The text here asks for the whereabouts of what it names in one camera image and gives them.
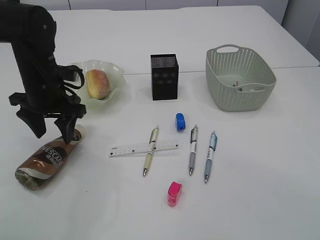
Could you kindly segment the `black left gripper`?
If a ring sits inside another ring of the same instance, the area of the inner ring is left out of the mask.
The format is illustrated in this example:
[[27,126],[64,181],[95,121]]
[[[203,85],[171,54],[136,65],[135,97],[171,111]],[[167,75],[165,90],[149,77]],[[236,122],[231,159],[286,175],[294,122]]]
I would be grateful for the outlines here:
[[40,78],[26,84],[25,93],[15,92],[9,96],[12,106],[20,105],[17,117],[24,121],[40,139],[46,133],[45,118],[54,115],[54,124],[61,132],[66,144],[74,137],[77,118],[86,113],[81,98],[74,92],[84,86],[85,77],[77,75],[77,81],[65,81],[58,77],[58,84]]

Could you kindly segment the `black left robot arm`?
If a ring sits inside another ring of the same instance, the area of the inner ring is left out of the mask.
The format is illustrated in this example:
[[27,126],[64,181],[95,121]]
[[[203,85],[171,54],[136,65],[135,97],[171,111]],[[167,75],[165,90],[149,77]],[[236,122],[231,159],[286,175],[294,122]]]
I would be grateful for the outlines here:
[[46,133],[46,118],[54,118],[66,144],[74,138],[77,119],[86,114],[75,93],[84,86],[83,70],[62,66],[54,56],[57,23],[42,6],[0,2],[0,40],[10,43],[25,92],[9,96],[16,113],[37,138]]

